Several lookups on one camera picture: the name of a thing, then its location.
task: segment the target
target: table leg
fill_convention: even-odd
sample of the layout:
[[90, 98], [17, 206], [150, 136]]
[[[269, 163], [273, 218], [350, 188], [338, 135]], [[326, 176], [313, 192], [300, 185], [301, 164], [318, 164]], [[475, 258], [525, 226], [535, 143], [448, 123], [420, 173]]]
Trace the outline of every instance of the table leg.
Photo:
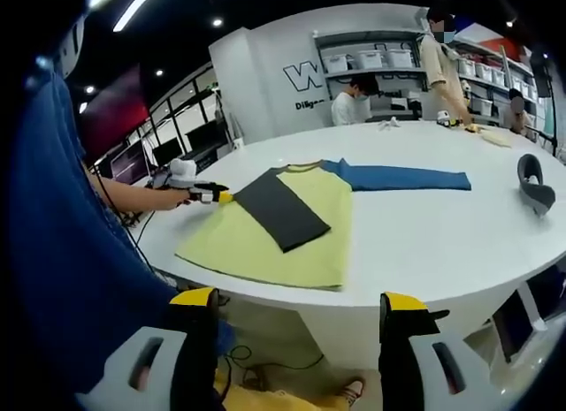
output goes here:
[[331, 365], [378, 369], [379, 308], [297, 306], [296, 310]]

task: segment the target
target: floor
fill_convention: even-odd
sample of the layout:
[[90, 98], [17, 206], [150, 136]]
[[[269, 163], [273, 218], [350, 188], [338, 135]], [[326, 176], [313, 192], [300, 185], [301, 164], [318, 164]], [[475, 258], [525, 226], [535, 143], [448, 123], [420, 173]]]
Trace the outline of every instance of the floor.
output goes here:
[[[248, 346], [253, 354], [244, 366], [278, 362], [291, 367], [306, 367], [321, 355], [299, 315], [290, 310], [270, 308], [232, 298], [222, 308], [223, 317], [234, 327], [236, 344]], [[501, 389], [501, 395], [511, 401], [523, 392], [538, 373], [541, 363], [552, 350], [558, 335], [566, 325], [566, 316], [548, 325], [548, 331], [538, 335], [524, 351], [519, 362], [507, 364], [498, 348], [496, 331], [487, 325], [465, 341], [490, 366], [492, 384]], [[236, 351], [241, 356], [245, 351]], [[219, 367], [226, 370], [221, 360]], [[267, 389], [286, 390], [306, 400], [337, 392], [352, 377], [366, 380], [363, 397], [352, 408], [354, 411], [380, 411], [382, 396], [377, 371], [355, 372], [333, 368], [325, 359], [309, 369], [293, 370], [277, 366], [263, 367]], [[233, 366], [233, 381], [240, 383], [243, 370]]]

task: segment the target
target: person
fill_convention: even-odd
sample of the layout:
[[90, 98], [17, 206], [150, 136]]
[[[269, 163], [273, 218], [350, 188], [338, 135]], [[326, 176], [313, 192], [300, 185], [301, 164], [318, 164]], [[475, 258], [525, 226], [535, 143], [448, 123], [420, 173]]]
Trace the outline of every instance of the person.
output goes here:
[[509, 90], [509, 100], [511, 102], [503, 112], [503, 127], [532, 140], [534, 132], [526, 127], [533, 127], [533, 124], [531, 117], [524, 110], [523, 94], [519, 90], [511, 88]]
[[454, 38], [454, 18], [440, 8], [431, 7], [426, 19], [431, 31], [424, 36], [419, 49], [436, 111], [446, 110], [452, 119], [461, 119], [468, 126], [471, 115], [456, 70], [458, 54], [447, 46]]
[[362, 124], [371, 117], [368, 99], [379, 92], [375, 75], [354, 75], [349, 84], [333, 101], [332, 114], [335, 126]]
[[[92, 390], [120, 345], [160, 321], [177, 294], [142, 261], [108, 204], [120, 211], [174, 209], [188, 192], [153, 191], [91, 174], [82, 162], [65, 81], [51, 67], [35, 67], [27, 84], [11, 146], [6, 215], [9, 283], [17, 302], [11, 305], [34, 341], [12, 342], [11, 353], [26, 357], [15, 365], [49, 374], [37, 383], [57, 389], [68, 405], [74, 393]], [[34, 350], [19, 350], [22, 343]], [[342, 411], [362, 390], [361, 381], [353, 382], [315, 406], [286, 393], [234, 387], [227, 409]]]

